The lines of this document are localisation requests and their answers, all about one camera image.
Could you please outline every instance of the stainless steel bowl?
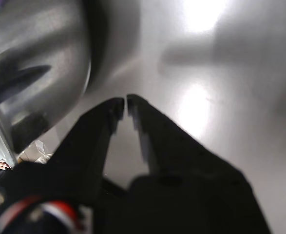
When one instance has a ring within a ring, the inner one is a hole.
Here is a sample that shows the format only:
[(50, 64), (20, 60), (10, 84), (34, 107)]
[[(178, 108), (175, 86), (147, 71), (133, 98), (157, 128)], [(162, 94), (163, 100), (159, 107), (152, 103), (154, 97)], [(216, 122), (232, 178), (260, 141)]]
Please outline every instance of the stainless steel bowl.
[(0, 153), (10, 165), (83, 94), (90, 43), (79, 0), (0, 6)]

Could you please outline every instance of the metal countertop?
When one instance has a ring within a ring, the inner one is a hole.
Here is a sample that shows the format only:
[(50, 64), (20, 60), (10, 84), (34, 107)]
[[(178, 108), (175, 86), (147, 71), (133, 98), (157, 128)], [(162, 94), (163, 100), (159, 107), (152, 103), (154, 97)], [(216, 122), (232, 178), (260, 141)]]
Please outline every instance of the metal countertop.
[[(286, 0), (101, 2), (110, 26), (103, 63), (44, 142), (56, 147), (100, 102), (139, 94), (240, 168), (272, 231), (286, 233)], [(146, 172), (125, 115), (105, 174), (126, 187)]]

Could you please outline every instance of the stainless steel surface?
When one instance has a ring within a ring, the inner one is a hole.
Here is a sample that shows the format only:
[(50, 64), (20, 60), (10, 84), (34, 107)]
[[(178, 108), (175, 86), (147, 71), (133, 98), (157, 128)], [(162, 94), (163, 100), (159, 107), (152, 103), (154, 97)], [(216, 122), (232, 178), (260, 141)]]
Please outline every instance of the stainless steel surface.
[(90, 50), (79, 0), (8, 0), (0, 9), (0, 141), (20, 153), (86, 88)]
[[(101, 69), (50, 147), (81, 113), (137, 93), (252, 183), (276, 234), (286, 233), (286, 0), (103, 0), (110, 24)], [(126, 187), (146, 173), (128, 117), (105, 174)]]

